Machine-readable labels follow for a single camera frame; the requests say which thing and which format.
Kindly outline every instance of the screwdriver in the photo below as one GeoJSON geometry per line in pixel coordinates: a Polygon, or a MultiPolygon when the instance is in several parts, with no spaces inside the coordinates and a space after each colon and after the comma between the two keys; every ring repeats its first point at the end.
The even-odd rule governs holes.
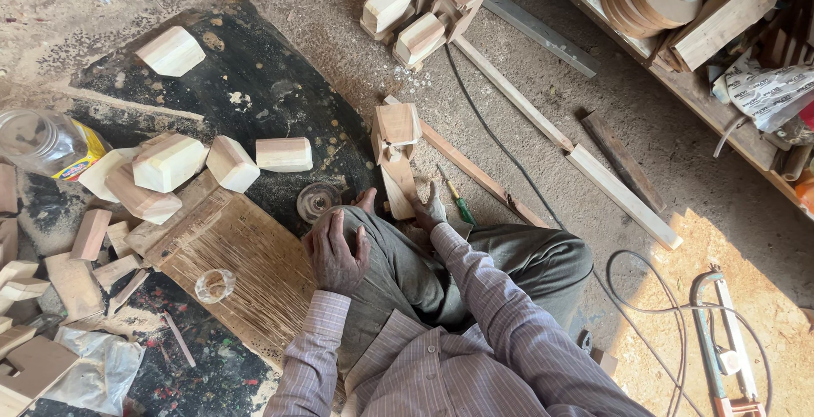
{"type": "Polygon", "coordinates": [[[466,201],[463,200],[461,196],[458,195],[457,190],[453,186],[453,183],[447,177],[447,173],[443,172],[443,166],[438,164],[438,170],[441,171],[441,176],[443,177],[443,181],[447,183],[449,190],[453,193],[453,199],[455,200],[455,204],[457,204],[458,208],[461,210],[461,218],[463,218],[464,222],[471,223],[475,226],[478,225],[474,221],[474,217],[469,209],[466,207],[466,201]]]}

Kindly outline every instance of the wooden shelf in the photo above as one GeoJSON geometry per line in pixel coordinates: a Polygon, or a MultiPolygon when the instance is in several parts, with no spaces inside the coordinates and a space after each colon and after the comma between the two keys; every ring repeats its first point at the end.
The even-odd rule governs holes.
{"type": "MultiPolygon", "coordinates": [[[[726,127],[741,113],[732,105],[725,106],[709,95],[709,86],[693,72],[667,72],[652,65],[647,58],[653,52],[656,38],[637,40],[617,32],[608,19],[599,0],[571,0],[602,30],[611,36],[626,52],[650,71],[667,89],[671,90],[687,107],[722,135],[726,127]]],[[[761,139],[760,132],[751,122],[733,131],[727,140],[747,162],[762,173],[794,205],[801,207],[794,188],[772,168],[778,156],[778,148],[761,139]]]]}

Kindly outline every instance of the shirt sleeve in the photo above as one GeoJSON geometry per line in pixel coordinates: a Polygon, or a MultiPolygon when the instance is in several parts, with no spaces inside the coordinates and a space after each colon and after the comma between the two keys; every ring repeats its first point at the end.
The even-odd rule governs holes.
{"type": "Polygon", "coordinates": [[[336,349],[342,340],[351,299],[317,290],[303,329],[282,359],[282,378],[264,417],[331,414],[336,388],[336,349]]]}
{"type": "Polygon", "coordinates": [[[651,416],[582,351],[557,322],[451,226],[437,225],[433,245],[455,278],[495,358],[519,375],[553,416],[651,416]]]}

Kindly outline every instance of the gray trousers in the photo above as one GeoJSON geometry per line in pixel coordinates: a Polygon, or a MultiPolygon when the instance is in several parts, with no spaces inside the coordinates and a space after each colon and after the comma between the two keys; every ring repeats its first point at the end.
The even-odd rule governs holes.
{"type": "MultiPolygon", "coordinates": [[[[351,296],[338,350],[343,375],[381,332],[393,309],[429,328],[442,326],[449,332],[474,324],[442,263],[381,218],[354,206],[340,208],[345,210],[344,234],[351,253],[356,254],[359,225],[365,226],[371,241],[371,269],[351,296]]],[[[475,250],[491,255],[496,268],[509,275],[561,327],[568,328],[585,279],[594,267],[582,239],[561,230],[493,225],[475,226],[468,242],[475,250]]]]}

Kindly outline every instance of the black electric cable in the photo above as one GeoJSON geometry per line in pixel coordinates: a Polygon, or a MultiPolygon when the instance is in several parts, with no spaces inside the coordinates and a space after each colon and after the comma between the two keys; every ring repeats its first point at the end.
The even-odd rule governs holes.
{"type": "MultiPolygon", "coordinates": [[[[517,158],[514,157],[514,155],[511,154],[511,152],[509,152],[509,150],[503,145],[503,143],[497,138],[497,136],[495,136],[492,129],[486,123],[486,120],[483,119],[483,116],[480,114],[480,110],[478,110],[477,106],[474,105],[474,101],[472,100],[472,97],[469,95],[469,91],[466,89],[466,85],[464,85],[464,83],[463,83],[463,79],[461,79],[461,74],[457,70],[457,66],[455,65],[455,60],[453,59],[453,55],[452,55],[452,52],[449,49],[449,45],[445,45],[444,47],[446,48],[447,56],[449,57],[449,63],[451,64],[453,72],[455,73],[455,78],[457,79],[458,84],[461,86],[461,90],[463,91],[463,94],[466,97],[466,100],[469,102],[470,106],[472,107],[472,110],[474,111],[474,114],[478,117],[478,120],[480,120],[480,123],[483,125],[483,128],[486,130],[486,132],[489,134],[489,136],[495,141],[497,146],[500,147],[500,149],[512,160],[512,162],[514,162],[514,164],[517,166],[517,168],[520,170],[520,172],[523,173],[524,177],[526,178],[528,183],[532,186],[532,189],[534,189],[534,192],[540,198],[540,201],[542,201],[543,205],[549,211],[549,214],[551,214],[551,216],[554,218],[555,222],[560,226],[560,228],[563,229],[563,231],[568,231],[567,228],[565,228],[565,225],[563,224],[563,222],[561,222],[559,217],[557,217],[557,214],[555,213],[555,211],[551,208],[549,203],[545,200],[543,194],[540,193],[540,190],[537,188],[537,185],[534,183],[531,176],[528,175],[528,172],[526,172],[526,169],[524,168],[524,166],[517,160],[517,158]]],[[[771,406],[772,406],[772,392],[773,392],[772,372],[771,372],[771,369],[770,369],[770,367],[768,365],[768,358],[766,356],[766,352],[764,350],[763,345],[760,343],[760,339],[758,338],[757,333],[755,333],[755,330],[752,329],[752,327],[747,322],[746,318],[743,318],[743,316],[740,315],[740,313],[738,313],[738,311],[736,311],[735,309],[731,309],[731,308],[728,308],[728,307],[724,307],[724,306],[720,306],[720,305],[716,305],[716,304],[711,304],[711,303],[707,303],[707,302],[703,302],[703,304],[701,306],[691,306],[691,305],[683,305],[683,306],[681,306],[681,305],[679,305],[678,300],[676,299],[675,295],[673,295],[673,293],[672,293],[672,290],[670,289],[670,287],[667,286],[666,281],[658,273],[656,268],[644,256],[641,256],[638,253],[635,253],[635,252],[630,251],[630,250],[619,250],[619,251],[615,252],[613,255],[611,255],[610,258],[608,259],[607,265],[605,266],[605,273],[606,273],[606,277],[607,277],[607,281],[608,281],[608,287],[605,287],[605,283],[599,277],[599,274],[597,273],[597,271],[595,269],[592,270],[592,273],[594,274],[594,277],[597,279],[597,282],[599,283],[599,286],[602,287],[603,291],[605,291],[605,295],[607,295],[608,299],[610,299],[610,302],[612,302],[613,305],[616,306],[616,309],[622,314],[624,319],[627,320],[628,323],[630,323],[630,326],[633,328],[634,331],[636,331],[636,335],[642,340],[642,342],[645,343],[645,345],[650,350],[650,352],[653,353],[653,356],[656,358],[658,363],[664,369],[667,376],[669,376],[670,380],[673,381],[673,383],[675,384],[676,388],[673,389],[673,395],[675,396],[676,390],[678,390],[679,394],[678,394],[677,400],[675,402],[675,405],[673,405],[672,399],[670,400],[670,404],[667,407],[667,415],[668,416],[670,415],[670,410],[671,409],[673,410],[673,412],[672,412],[673,416],[675,416],[677,414],[677,412],[679,410],[680,400],[681,400],[681,397],[683,396],[684,398],[686,398],[687,402],[693,407],[695,412],[698,415],[703,417],[703,413],[701,412],[701,410],[698,409],[697,405],[695,405],[695,403],[692,401],[692,399],[690,399],[690,397],[687,396],[687,394],[684,391],[685,379],[686,379],[686,367],[687,367],[687,349],[688,349],[686,321],[685,321],[684,312],[683,312],[686,309],[690,309],[690,310],[705,310],[705,309],[728,310],[728,311],[732,312],[733,314],[735,314],[735,316],[738,318],[738,321],[740,321],[741,324],[748,330],[749,334],[752,336],[752,338],[758,344],[758,348],[760,350],[760,355],[761,355],[761,357],[763,358],[763,361],[764,361],[764,368],[766,370],[766,389],[767,389],[765,410],[766,410],[766,415],[768,416],[769,410],[771,409],[771,406]],[[625,254],[625,253],[638,257],[640,260],[645,262],[645,264],[650,268],[650,270],[652,270],[655,273],[656,278],[657,278],[658,282],[661,284],[662,288],[664,289],[665,294],[667,296],[667,299],[672,304],[672,307],[670,307],[668,309],[641,309],[641,308],[637,308],[636,306],[633,306],[633,305],[629,304],[624,298],[622,298],[616,292],[616,289],[613,286],[613,281],[611,280],[611,267],[613,266],[613,263],[616,260],[616,258],[618,256],[622,255],[622,254],[625,254]],[[681,350],[682,350],[682,352],[681,352],[681,360],[680,360],[679,370],[678,370],[679,379],[677,379],[676,376],[673,375],[672,371],[670,370],[670,368],[668,368],[666,366],[666,364],[664,363],[664,360],[662,360],[661,356],[658,355],[658,353],[654,349],[653,345],[650,344],[650,342],[647,340],[647,338],[641,333],[641,330],[639,330],[639,328],[636,326],[636,323],[633,322],[633,320],[624,311],[622,306],[619,305],[619,302],[621,302],[623,305],[625,305],[626,307],[628,307],[630,309],[636,310],[636,312],[641,312],[641,313],[644,313],[644,314],[677,313],[677,318],[680,319],[680,326],[679,326],[678,332],[679,332],[679,338],[680,338],[681,350]]]]}

